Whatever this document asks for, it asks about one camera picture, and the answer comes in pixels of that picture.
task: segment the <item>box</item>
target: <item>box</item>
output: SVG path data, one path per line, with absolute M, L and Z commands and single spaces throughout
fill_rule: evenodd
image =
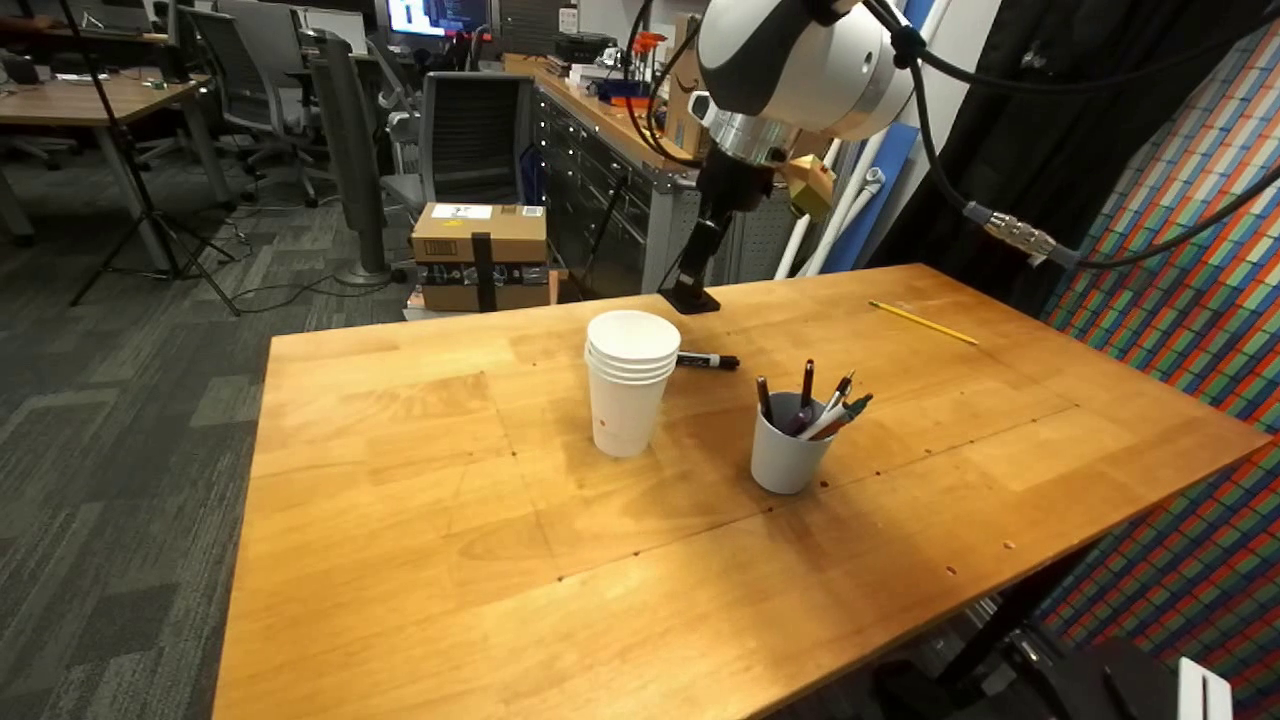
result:
M 539 204 L 428 204 L 411 266 L 432 311 L 548 303 L 548 218 Z

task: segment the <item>white paper cup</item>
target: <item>white paper cup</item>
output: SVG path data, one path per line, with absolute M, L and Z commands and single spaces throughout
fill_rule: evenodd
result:
M 774 419 L 790 419 L 800 409 L 794 391 L 769 395 L 769 409 Z M 769 493 L 802 493 L 816 481 L 816 468 L 822 465 L 830 450 L 829 440 L 800 440 L 779 431 L 772 419 L 755 416 L 755 440 L 753 440 L 753 481 Z
M 589 323 L 589 350 L 614 365 L 651 365 L 680 351 L 680 329 L 651 311 L 598 311 Z
M 641 456 L 677 371 L 680 333 L 651 311 L 598 311 L 589 323 L 593 446 L 604 456 Z
M 669 379 L 614 383 L 597 371 L 589 371 L 589 379 L 593 379 L 593 446 L 604 456 L 641 456 L 663 409 Z

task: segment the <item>tripod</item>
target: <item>tripod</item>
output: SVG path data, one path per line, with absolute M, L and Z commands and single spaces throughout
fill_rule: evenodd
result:
M 159 275 L 166 275 L 166 279 L 192 279 L 189 274 L 194 267 L 194 275 L 222 300 L 222 308 L 228 308 L 230 316 L 240 316 L 240 308 L 230 303 L 230 298 L 228 298 L 228 294 L 212 279 L 212 274 L 198 266 L 205 249 L 218 253 L 222 260 L 230 260 L 230 253 L 215 249 L 212 240 L 198 240 L 194 234 L 184 234 L 184 235 L 194 240 L 194 253 L 192 253 L 184 266 L 177 260 L 177 244 L 172 244 L 172 240 L 177 240 L 177 230 L 159 218 L 159 209 L 156 209 L 156 199 L 151 199 L 151 191 L 147 191 L 147 186 L 142 186 L 142 178 L 139 178 L 139 170 L 137 170 L 137 162 L 132 162 L 132 153 L 128 153 L 132 140 L 128 140 L 128 132 L 122 132 L 111 100 L 108 100 L 108 89 L 102 89 L 102 79 L 99 79 L 99 68 L 95 68 L 95 59 L 91 59 L 91 52 L 86 52 L 86 41 L 84 41 L 79 25 L 75 25 L 70 0 L 59 0 L 59 13 L 63 13 L 63 20 L 68 20 L 68 33 L 70 33 L 75 52 L 79 52 L 79 59 L 84 59 L 84 72 L 86 72 L 86 79 L 91 79 L 91 91 L 95 91 L 95 100 L 99 100 L 99 108 L 102 108 L 102 117 L 108 117 L 108 127 L 102 127 L 102 132 L 108 132 L 108 145 L 115 147 L 118 165 L 128 170 L 128 186 L 132 186 L 132 191 L 139 196 L 139 212 L 137 212 L 137 218 L 128 220 L 128 230 L 108 244 L 102 260 L 91 267 L 91 275 L 75 290 L 70 308 L 91 294 L 91 286 L 95 286 L 102 274 L 111 274 L 111 266 L 115 266 L 115 258 L 128 249 L 128 240 L 137 240 L 139 234 L 151 234 L 156 253 L 159 253 L 159 266 L 163 266 L 163 267 L 156 267 Z

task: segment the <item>patterned fabric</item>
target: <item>patterned fabric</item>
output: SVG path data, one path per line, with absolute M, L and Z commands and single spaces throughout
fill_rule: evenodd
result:
M 1149 249 L 1280 165 L 1280 29 L 1204 79 L 1132 162 L 1090 253 Z M 1048 323 L 1163 383 L 1280 431 L 1276 188 L 1187 249 L 1122 274 L 1081 274 Z M 1241 716 L 1280 713 L 1280 440 L 1111 534 L 1045 604 L 1076 644 L 1126 639 L 1194 656 L 1233 680 Z

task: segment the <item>monitor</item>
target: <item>monitor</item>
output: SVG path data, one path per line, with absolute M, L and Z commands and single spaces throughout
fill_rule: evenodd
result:
M 457 38 L 488 25 L 488 0 L 371 0 L 393 38 Z
M 443 17 L 428 13 L 428 0 L 385 0 L 386 33 L 395 38 L 443 38 Z

